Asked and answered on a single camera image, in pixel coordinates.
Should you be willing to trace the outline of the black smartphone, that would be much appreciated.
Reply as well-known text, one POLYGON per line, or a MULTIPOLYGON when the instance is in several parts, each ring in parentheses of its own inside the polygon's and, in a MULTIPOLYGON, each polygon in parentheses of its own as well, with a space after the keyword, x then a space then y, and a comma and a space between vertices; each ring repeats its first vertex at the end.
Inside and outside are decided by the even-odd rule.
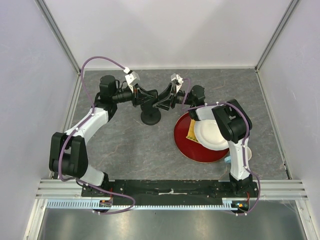
POLYGON ((151 110, 153 112, 156 112, 156 111, 159 110, 159 108, 158 108, 159 94, 158 94, 158 91, 156 89, 152 90, 151 94, 153 96, 153 99, 151 100, 150 107, 151 107, 151 110))

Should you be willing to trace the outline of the black phone stand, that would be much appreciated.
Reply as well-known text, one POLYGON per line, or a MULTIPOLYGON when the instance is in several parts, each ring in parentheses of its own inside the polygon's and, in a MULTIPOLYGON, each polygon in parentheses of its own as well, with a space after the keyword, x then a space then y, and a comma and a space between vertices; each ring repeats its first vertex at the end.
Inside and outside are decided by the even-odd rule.
POLYGON ((144 124, 148 126, 156 125, 161 120, 161 117, 161 112, 158 108, 149 105, 141 107, 140 118, 144 124))

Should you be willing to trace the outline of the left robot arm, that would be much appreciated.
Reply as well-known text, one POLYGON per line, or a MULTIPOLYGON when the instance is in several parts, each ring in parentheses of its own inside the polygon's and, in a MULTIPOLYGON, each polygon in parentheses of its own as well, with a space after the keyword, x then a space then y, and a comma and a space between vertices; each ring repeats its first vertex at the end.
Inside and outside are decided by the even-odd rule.
POLYGON ((125 76, 126 87, 112 75, 100 79, 89 112, 72 128, 56 132, 51 138, 49 169, 58 174, 63 182, 76 180, 83 190, 92 190, 99 197, 113 195, 107 173, 90 165, 87 143, 101 127, 111 121, 118 110, 118 104, 130 102, 141 108, 141 120, 152 126, 161 119, 156 102, 159 94, 156 89, 146 90, 138 84, 135 72, 125 76))

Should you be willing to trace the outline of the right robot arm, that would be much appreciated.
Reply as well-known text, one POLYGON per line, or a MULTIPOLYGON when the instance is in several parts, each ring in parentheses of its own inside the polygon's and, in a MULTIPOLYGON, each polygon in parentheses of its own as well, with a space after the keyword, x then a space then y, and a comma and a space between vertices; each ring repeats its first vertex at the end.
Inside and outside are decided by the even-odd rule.
POLYGON ((251 158, 248 141, 252 122, 237 100, 205 102, 205 89, 195 85, 188 93, 179 90, 179 84, 172 84, 154 103, 156 108, 174 108, 176 104, 189 105, 191 119, 189 131, 201 146, 208 150, 229 150, 229 191, 235 197, 243 194, 253 196, 256 184, 249 167, 251 158))

